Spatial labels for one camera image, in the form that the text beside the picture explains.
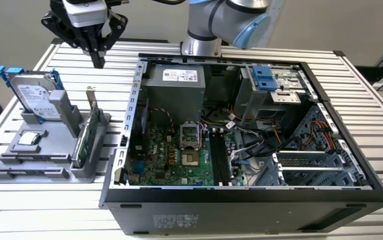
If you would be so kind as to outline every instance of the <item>hard drive label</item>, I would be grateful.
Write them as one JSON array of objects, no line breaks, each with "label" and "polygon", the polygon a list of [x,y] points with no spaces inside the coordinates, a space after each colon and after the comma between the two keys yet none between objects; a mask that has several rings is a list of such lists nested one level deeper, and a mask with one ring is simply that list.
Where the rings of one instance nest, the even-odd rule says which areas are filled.
[{"label": "hard drive label", "polygon": [[35,85],[18,85],[20,94],[32,112],[47,120],[59,119],[59,113],[55,106],[49,102],[49,92],[46,88]]}]

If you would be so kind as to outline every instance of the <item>green circuit board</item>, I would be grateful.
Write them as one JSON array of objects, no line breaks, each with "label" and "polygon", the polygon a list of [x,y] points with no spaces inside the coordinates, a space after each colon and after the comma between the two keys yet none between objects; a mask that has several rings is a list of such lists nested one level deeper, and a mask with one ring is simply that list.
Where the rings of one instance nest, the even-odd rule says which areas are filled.
[{"label": "green circuit board", "polygon": [[[236,144],[233,133],[224,134],[224,138],[229,146]],[[189,155],[192,161],[185,159],[189,153],[193,154],[193,156]],[[232,183],[236,186],[243,185],[241,173]],[[181,150],[178,133],[172,135],[164,129],[152,129],[144,174],[141,177],[134,174],[132,184],[141,186],[213,186],[209,133],[202,131],[201,147],[198,151],[194,151],[193,149]]]}]

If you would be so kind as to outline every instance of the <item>orange wire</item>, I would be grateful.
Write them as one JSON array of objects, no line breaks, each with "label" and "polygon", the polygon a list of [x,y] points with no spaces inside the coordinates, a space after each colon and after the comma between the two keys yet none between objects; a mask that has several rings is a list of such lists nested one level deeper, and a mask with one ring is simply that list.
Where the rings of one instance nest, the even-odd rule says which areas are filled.
[{"label": "orange wire", "polygon": [[[319,122],[320,124],[323,124],[323,125],[326,126],[326,128],[328,127],[328,125],[326,124],[324,121],[316,121],[316,122]],[[334,143],[334,141],[332,141],[332,139],[331,139],[328,133],[324,133],[324,135],[327,136],[327,137],[326,137],[326,140],[328,139],[327,141],[331,142],[331,149],[336,149],[336,145],[335,145],[335,143]]]}]

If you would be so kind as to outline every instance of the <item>motherboard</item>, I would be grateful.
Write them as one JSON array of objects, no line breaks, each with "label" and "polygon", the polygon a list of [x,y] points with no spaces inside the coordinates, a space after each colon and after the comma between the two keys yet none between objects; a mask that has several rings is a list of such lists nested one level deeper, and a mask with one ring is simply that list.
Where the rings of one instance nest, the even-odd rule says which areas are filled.
[{"label": "motherboard", "polygon": [[[192,134],[192,129],[184,128],[185,134]],[[130,184],[141,186],[213,186],[214,169],[213,153],[210,149],[209,131],[197,128],[200,144],[197,148],[185,148],[181,145],[184,135],[172,134],[172,131],[154,128],[149,133],[149,152],[145,160],[133,162]],[[236,148],[235,135],[232,132],[223,134],[225,155]],[[235,186],[244,184],[240,169],[236,178],[229,182]]]}]

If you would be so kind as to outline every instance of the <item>barcode sticker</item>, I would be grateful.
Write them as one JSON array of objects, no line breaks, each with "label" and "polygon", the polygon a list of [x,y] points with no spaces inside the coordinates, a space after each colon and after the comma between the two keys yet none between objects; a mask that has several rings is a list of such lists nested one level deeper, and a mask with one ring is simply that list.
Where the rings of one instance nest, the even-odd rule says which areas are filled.
[{"label": "barcode sticker", "polygon": [[231,119],[231,120],[235,120],[235,118],[236,118],[236,115],[235,115],[235,114],[231,114],[231,115],[229,115],[229,119]]},{"label": "barcode sticker", "polygon": [[231,122],[225,125],[225,127],[227,127],[228,129],[231,129],[235,125],[236,125],[236,123],[235,123],[233,121],[231,121]]}]

